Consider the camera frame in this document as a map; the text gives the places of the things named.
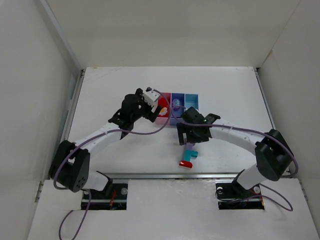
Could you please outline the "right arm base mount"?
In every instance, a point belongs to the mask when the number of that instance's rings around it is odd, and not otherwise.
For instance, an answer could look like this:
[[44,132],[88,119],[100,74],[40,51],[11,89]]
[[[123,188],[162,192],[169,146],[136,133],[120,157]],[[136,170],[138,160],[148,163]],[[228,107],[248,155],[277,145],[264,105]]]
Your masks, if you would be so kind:
[[219,210],[264,210],[260,195],[261,188],[256,184],[251,189],[236,190],[231,182],[215,184],[215,197],[218,200]]

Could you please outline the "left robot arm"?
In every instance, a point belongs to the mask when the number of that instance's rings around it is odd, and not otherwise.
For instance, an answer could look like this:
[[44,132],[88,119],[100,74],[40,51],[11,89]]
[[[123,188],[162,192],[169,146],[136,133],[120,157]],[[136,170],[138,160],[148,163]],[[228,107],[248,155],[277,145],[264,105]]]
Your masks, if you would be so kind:
[[91,159],[109,145],[133,134],[134,123],[140,118],[155,122],[162,107],[158,105],[159,91],[148,87],[138,88],[135,93],[127,94],[121,107],[99,130],[71,142],[62,141],[54,155],[49,176],[58,190],[94,190],[108,195],[112,179],[91,169]]

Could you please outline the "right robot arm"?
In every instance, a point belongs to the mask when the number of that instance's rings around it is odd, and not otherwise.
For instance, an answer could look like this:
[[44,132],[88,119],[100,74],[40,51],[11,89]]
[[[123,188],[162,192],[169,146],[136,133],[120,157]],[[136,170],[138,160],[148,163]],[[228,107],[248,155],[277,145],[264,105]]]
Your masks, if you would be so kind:
[[275,129],[260,132],[241,128],[213,113],[203,116],[194,107],[187,108],[177,121],[180,144],[216,139],[238,146],[255,156],[255,164],[239,172],[227,185],[235,199],[249,197],[253,188],[265,180],[278,181],[289,165],[296,162],[284,137]]

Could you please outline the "purple teal red lego column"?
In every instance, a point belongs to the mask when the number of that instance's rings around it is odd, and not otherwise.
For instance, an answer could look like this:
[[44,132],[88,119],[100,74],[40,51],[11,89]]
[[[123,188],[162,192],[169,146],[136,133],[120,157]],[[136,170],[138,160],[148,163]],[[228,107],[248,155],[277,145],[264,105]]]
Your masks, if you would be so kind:
[[198,151],[194,150],[194,143],[184,141],[184,152],[182,156],[182,160],[179,162],[180,167],[192,169],[193,163],[191,162],[192,159],[196,159],[198,157]]

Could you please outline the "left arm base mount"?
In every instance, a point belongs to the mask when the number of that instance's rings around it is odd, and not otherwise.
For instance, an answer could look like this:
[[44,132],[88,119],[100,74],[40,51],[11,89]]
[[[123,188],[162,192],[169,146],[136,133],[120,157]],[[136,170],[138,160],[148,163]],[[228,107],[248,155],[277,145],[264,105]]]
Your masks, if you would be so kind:
[[81,210],[86,210],[87,206],[92,211],[124,211],[127,209],[128,182],[116,181],[112,184],[111,190],[107,195],[91,190],[91,201],[89,195],[84,193],[81,200]]

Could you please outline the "purple lotus lego piece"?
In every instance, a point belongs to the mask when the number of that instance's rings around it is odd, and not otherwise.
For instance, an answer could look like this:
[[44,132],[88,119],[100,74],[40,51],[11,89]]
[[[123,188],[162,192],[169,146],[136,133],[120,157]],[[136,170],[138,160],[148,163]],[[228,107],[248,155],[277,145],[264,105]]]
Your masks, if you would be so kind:
[[173,99],[171,103],[173,108],[178,108],[179,106],[181,106],[181,101],[178,98]]

